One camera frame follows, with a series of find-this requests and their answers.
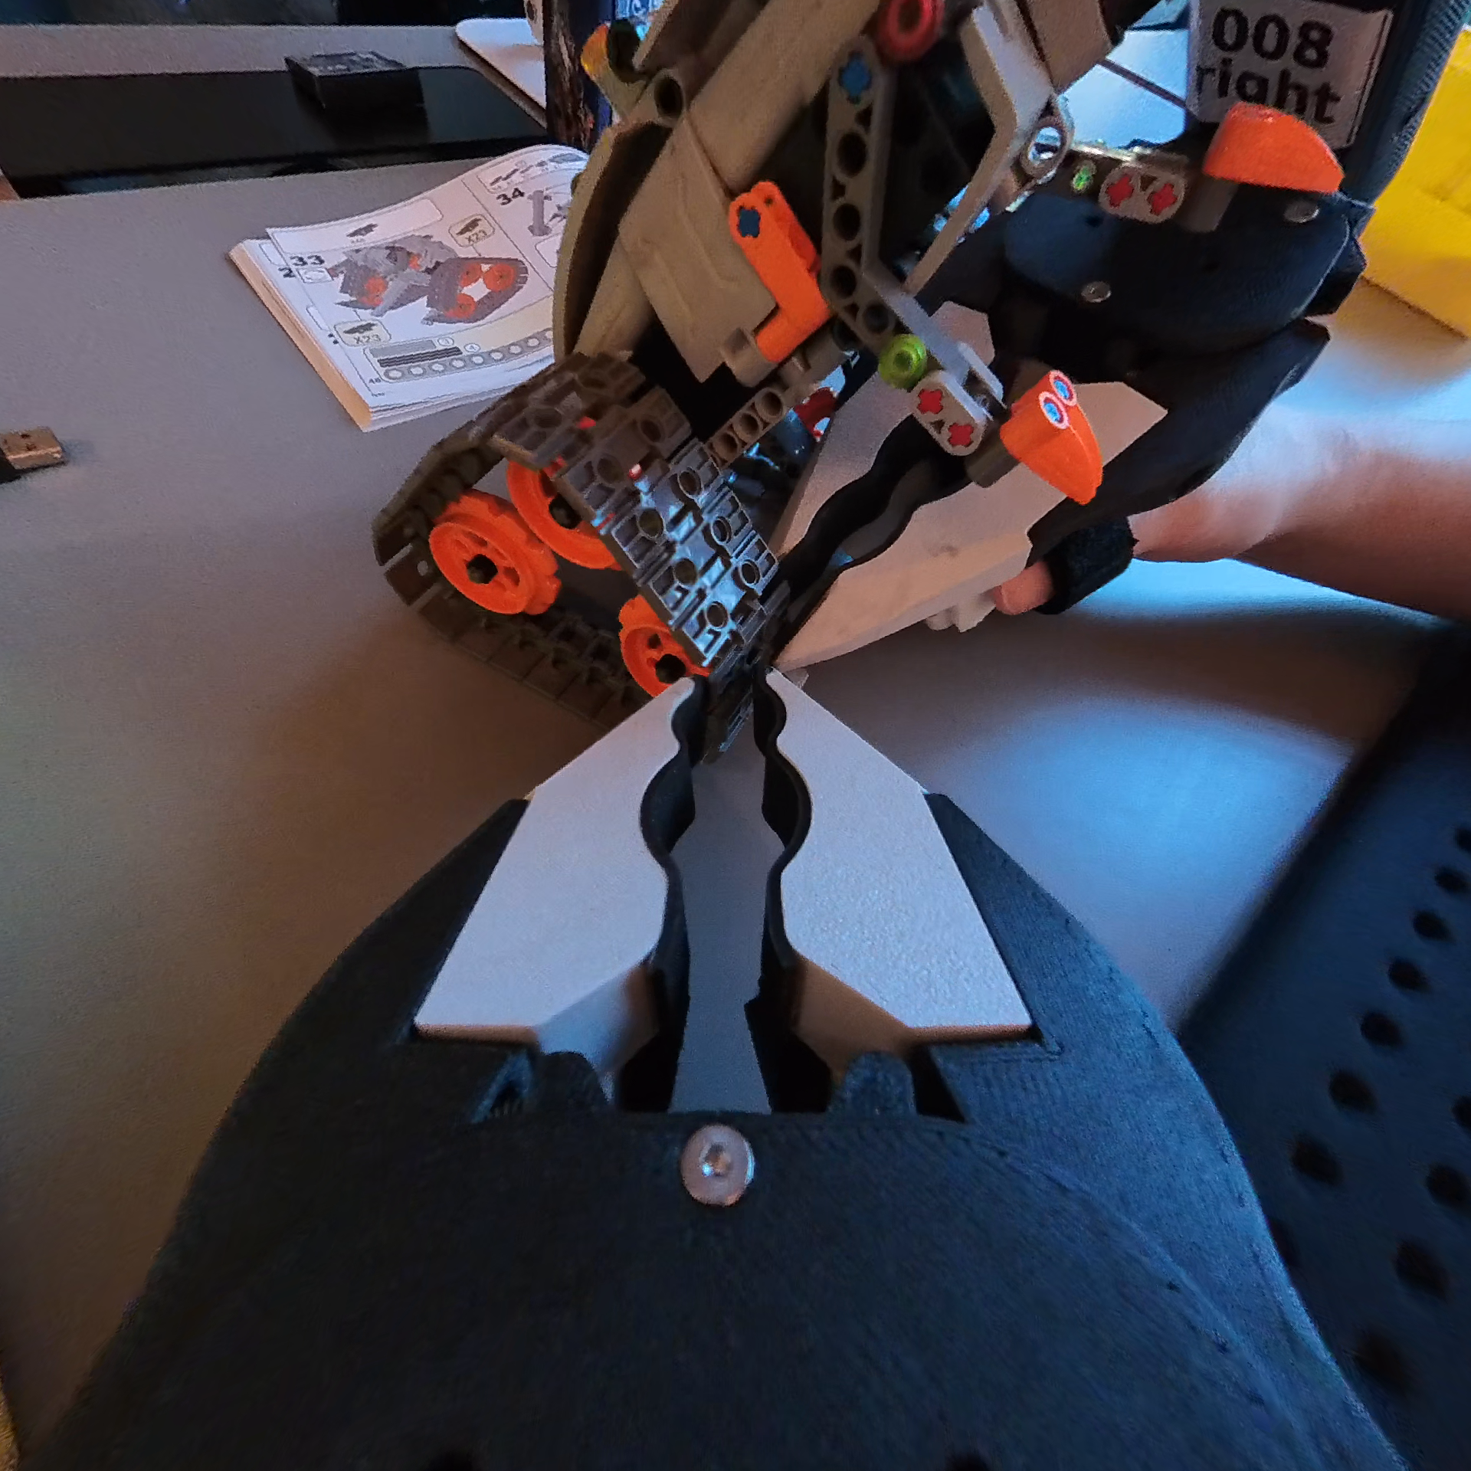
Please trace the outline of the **small black box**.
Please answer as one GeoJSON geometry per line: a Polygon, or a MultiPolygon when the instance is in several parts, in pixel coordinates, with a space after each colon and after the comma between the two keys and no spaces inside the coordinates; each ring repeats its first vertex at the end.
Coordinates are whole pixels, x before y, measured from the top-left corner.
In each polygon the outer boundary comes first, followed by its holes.
{"type": "Polygon", "coordinates": [[[287,54],[287,74],[303,98],[327,117],[368,117],[422,109],[413,67],[376,51],[287,54]]]}

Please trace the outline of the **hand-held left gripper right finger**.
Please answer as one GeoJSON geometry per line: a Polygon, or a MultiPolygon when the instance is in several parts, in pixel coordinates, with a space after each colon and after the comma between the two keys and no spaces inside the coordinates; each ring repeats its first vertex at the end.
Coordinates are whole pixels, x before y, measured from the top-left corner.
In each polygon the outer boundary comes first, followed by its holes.
{"type": "Polygon", "coordinates": [[[1024,1037],[1033,1019],[925,788],[779,673],[753,711],[783,842],[748,1002],[770,1107],[825,1110],[863,1054],[1024,1037]]]}

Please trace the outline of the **grey desk with black inset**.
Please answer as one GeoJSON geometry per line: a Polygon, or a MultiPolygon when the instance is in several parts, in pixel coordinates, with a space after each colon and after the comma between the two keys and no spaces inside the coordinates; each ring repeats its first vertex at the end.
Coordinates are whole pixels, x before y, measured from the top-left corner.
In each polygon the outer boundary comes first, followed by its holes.
{"type": "Polygon", "coordinates": [[[56,196],[450,161],[541,142],[534,103],[446,26],[5,25],[3,189],[56,196]],[[373,51],[417,110],[331,117],[289,56],[373,51]]]}

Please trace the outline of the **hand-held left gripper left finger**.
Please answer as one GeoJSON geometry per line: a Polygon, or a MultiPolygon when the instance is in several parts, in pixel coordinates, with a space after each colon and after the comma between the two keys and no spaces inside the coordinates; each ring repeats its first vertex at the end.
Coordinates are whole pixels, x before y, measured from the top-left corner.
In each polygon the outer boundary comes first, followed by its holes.
{"type": "Polygon", "coordinates": [[[622,1107],[669,1107],[688,1011],[671,851],[704,716],[706,683],[681,678],[531,793],[418,1032],[574,1053],[622,1107]]]}

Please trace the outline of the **person's right hand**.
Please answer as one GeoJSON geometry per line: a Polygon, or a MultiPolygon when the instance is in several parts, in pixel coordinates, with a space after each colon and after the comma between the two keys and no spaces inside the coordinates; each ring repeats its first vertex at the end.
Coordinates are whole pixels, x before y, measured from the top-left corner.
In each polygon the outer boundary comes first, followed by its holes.
{"type": "Polygon", "coordinates": [[[1199,489],[1129,518],[1133,559],[1243,559],[1284,524],[1312,457],[1306,420],[1273,406],[1199,489]]]}

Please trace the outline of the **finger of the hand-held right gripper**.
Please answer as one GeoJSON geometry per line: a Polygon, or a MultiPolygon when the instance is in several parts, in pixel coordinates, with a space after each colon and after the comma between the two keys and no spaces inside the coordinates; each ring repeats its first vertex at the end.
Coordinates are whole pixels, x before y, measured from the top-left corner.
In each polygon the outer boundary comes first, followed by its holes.
{"type": "Polygon", "coordinates": [[[965,476],[963,461],[911,415],[909,396],[870,373],[837,406],[777,522],[777,587],[797,620],[821,595],[840,546],[890,513],[897,487],[914,469],[930,489],[965,476]]]}
{"type": "Polygon", "coordinates": [[[890,548],[837,574],[776,667],[807,669],[921,620],[974,627],[993,606],[988,594],[1023,571],[1031,525],[1061,503],[1058,490],[1017,468],[991,487],[963,482],[921,504],[890,548]]]}

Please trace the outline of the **grey orange tracked toy robot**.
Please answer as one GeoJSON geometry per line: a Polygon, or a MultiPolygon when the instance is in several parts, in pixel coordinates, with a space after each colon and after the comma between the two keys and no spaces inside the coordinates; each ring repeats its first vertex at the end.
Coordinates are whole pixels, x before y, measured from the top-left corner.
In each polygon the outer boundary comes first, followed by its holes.
{"type": "Polygon", "coordinates": [[[1063,91],[1128,4],[667,4],[573,184],[555,359],[439,440],[373,520],[399,599],[443,638],[616,725],[685,676],[704,751],[804,620],[772,541],[837,406],[877,373],[963,461],[911,471],[833,559],[1024,468],[1087,508],[1164,410],[1121,382],[1003,370],[988,315],[925,287],[995,212],[1103,184],[1166,224],[1226,140],[1077,142],[1063,91]]]}

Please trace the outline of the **yellow plastic box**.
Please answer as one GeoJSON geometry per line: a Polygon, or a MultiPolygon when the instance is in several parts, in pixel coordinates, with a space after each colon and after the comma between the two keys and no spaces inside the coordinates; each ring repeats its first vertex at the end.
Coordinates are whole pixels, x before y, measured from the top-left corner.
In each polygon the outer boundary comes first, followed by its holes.
{"type": "Polygon", "coordinates": [[[1469,33],[1457,39],[1403,166],[1364,233],[1366,275],[1469,335],[1469,33]]]}

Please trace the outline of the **dark printed cardboard box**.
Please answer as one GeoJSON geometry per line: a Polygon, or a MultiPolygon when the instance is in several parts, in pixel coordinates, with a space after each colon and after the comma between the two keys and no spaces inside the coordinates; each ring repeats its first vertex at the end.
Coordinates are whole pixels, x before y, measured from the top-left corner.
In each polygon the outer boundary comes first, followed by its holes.
{"type": "Polygon", "coordinates": [[[636,82],[648,9],[634,2],[539,2],[545,119],[553,142],[583,152],[613,121],[604,84],[636,82]]]}

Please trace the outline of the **white instruction booklet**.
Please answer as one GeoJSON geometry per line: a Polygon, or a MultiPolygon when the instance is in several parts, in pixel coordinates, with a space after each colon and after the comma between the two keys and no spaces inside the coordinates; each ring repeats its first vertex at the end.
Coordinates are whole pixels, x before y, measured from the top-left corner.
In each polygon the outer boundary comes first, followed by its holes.
{"type": "Polygon", "coordinates": [[[229,256],[361,429],[495,399],[553,359],[559,249],[585,161],[531,145],[229,256]]]}

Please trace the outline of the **person's right forearm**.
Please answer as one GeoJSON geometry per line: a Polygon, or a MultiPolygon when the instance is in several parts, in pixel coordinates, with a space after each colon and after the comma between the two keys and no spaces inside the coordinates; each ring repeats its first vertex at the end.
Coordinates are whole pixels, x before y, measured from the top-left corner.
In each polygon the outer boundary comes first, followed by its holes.
{"type": "Polygon", "coordinates": [[[1299,478],[1263,562],[1338,592],[1469,618],[1466,420],[1308,417],[1299,478]]]}

